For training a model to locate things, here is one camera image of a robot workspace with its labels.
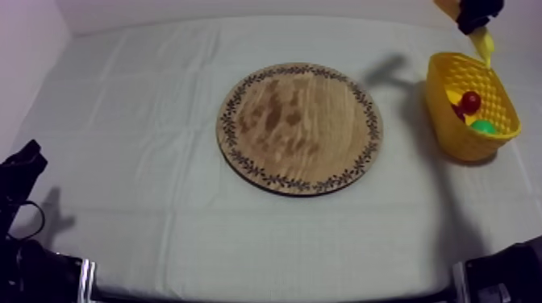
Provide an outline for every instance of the white tablecloth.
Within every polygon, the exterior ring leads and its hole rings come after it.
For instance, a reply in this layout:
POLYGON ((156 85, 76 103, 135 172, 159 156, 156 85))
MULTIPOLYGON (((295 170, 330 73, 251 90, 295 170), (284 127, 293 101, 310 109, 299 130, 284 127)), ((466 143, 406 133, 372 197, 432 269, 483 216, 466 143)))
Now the white tablecloth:
MULTIPOLYGON (((83 36, 48 75, 13 150, 43 146, 50 163, 31 198, 58 206, 47 245, 98 262, 100 287, 221 301, 429 293, 448 283, 450 264, 542 233, 540 55, 495 53, 523 133, 469 167, 440 154, 421 108, 429 56, 441 51, 473 56, 455 30, 324 17, 83 36), (266 193, 220 154, 229 89, 285 62, 346 73, 381 111, 377 162, 344 190, 266 193)), ((30 217, 22 211, 15 229, 30 217)))

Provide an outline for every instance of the cable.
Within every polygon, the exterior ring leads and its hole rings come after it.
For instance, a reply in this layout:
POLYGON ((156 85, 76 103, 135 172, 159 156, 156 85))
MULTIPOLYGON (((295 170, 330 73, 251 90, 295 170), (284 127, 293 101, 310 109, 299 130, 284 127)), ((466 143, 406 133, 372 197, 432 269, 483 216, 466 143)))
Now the cable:
POLYGON ((12 203, 11 205, 13 205, 13 206, 33 205, 40 212, 41 224, 40 224, 40 227, 38 228, 37 231, 35 231, 34 233, 32 233, 32 234, 30 234, 28 236, 25 236, 25 237, 22 237, 22 238, 16 238, 16 237, 10 235, 10 233, 7 233, 8 237, 10 237, 13 240, 17 240, 17 241, 26 241, 26 240, 32 238, 33 236, 39 234, 44 229, 44 227, 45 227, 45 212, 35 202, 33 202, 33 201, 25 201, 23 203, 12 203))

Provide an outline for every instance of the floral pattern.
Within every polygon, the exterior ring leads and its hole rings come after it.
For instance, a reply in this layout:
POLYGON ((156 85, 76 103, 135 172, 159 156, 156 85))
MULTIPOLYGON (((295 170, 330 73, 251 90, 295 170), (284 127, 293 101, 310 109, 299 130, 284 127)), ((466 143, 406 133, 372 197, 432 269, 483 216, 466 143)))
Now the floral pattern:
POLYGON ((228 155, 232 161, 236 162, 239 167, 243 169, 245 176, 260 178, 262 183, 268 186, 278 185, 282 188, 297 189, 300 194, 309 192, 311 189, 316 193, 326 193, 343 188, 365 174, 365 165, 370 163, 374 157, 375 152, 378 150, 378 140, 381 138, 381 132, 378 129, 378 116, 373 107, 373 103, 366 97, 365 93, 359 89, 358 85, 340 73, 335 73, 329 69, 319 68, 308 64, 292 67, 281 66, 269 68, 258 74, 246 77, 227 101, 226 110, 219 121, 225 134, 224 142, 230 148, 228 155), (238 138, 236 135, 236 123, 233 118, 237 113, 237 108, 241 103, 243 96, 247 92, 247 88, 254 83, 262 82, 265 78, 275 75, 303 73, 312 73, 316 76, 347 83, 357 102, 364 107, 364 113, 367 117, 365 125, 369 129, 368 135, 371 138, 371 141, 365 146, 365 149, 357 157, 350 169, 346 168, 340 175, 330 176, 324 181, 308 182, 304 180, 289 179, 287 176, 268 174, 264 168, 256 166, 253 160, 244 156, 241 151, 236 149, 238 138))

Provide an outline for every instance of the wooden plate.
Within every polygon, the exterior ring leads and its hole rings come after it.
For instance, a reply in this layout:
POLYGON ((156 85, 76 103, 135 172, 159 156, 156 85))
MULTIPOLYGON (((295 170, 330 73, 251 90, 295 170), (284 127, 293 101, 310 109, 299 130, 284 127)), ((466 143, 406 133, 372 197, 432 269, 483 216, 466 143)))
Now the wooden plate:
POLYGON ((371 97, 317 64, 279 64, 239 82, 216 126, 226 161, 276 193, 310 196, 350 185, 375 161, 382 121, 371 97))

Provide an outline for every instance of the yellow basket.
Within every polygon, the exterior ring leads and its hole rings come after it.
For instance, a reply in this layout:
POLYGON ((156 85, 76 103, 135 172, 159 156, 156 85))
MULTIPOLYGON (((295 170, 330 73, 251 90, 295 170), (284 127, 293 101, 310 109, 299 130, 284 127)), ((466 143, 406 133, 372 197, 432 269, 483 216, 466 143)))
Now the yellow basket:
POLYGON ((442 149, 460 160, 482 160, 517 136, 521 122, 501 81, 493 69, 460 53, 441 52, 429 61, 426 103, 442 149), (461 121, 452 109, 466 91, 475 91, 482 105, 475 116, 461 121), (469 127, 473 120, 490 121, 497 134, 486 134, 469 127))

